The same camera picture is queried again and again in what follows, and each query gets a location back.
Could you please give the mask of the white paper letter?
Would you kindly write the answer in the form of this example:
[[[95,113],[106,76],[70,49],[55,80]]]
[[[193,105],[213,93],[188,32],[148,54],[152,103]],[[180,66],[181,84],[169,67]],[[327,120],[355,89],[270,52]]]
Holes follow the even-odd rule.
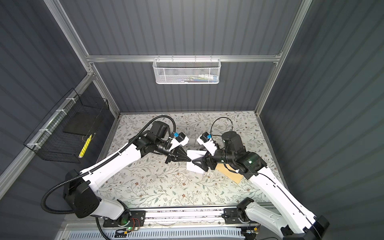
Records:
[[[199,174],[206,173],[209,168],[203,160],[207,153],[208,151],[187,150],[187,157],[191,159],[191,161],[186,164],[187,170]]]

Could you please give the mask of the tan paper envelope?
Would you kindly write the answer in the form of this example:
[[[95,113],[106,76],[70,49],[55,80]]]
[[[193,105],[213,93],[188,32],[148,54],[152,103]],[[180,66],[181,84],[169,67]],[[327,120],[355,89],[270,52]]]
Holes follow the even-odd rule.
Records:
[[[243,175],[236,173],[230,166],[226,168],[224,164],[217,164],[216,170],[224,174],[236,184],[239,184],[244,177]]]

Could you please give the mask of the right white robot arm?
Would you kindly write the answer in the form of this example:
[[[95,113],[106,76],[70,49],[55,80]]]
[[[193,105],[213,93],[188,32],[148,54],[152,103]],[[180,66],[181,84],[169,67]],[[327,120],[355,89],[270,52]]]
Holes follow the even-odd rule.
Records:
[[[267,163],[256,153],[249,152],[240,135],[234,131],[222,134],[224,148],[220,149],[208,133],[203,133],[198,143],[205,151],[188,150],[192,163],[205,172],[218,164],[229,165],[234,173],[261,190],[278,210],[274,213],[246,197],[236,206],[236,216],[242,223],[256,222],[267,227],[283,240],[321,240],[329,221],[317,217],[302,205],[273,174]]]

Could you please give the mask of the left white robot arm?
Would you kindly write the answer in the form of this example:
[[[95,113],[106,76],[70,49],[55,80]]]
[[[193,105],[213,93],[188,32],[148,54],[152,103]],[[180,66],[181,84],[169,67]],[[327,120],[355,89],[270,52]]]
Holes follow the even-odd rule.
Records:
[[[128,215],[129,208],[121,200],[109,200],[97,195],[99,188],[126,166],[148,154],[166,156],[166,163],[189,162],[183,147],[189,142],[184,133],[170,132],[169,125],[155,121],[150,130],[144,130],[129,140],[120,150],[98,164],[81,171],[83,177],[65,184],[64,199],[79,218],[107,217],[117,220]]]

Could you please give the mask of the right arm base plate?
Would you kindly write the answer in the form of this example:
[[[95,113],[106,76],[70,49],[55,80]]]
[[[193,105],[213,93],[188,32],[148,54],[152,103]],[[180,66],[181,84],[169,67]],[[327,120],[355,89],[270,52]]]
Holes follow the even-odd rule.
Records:
[[[240,218],[240,213],[237,208],[224,208],[221,217],[224,219],[227,225],[233,224],[248,224],[250,220]]]

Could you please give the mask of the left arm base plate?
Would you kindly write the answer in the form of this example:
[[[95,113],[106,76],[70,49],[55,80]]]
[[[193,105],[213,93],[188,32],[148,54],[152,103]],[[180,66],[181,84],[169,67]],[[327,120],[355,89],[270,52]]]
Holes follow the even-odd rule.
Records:
[[[116,220],[105,219],[104,228],[139,228],[144,225],[146,219],[146,211],[125,211],[122,216]]]

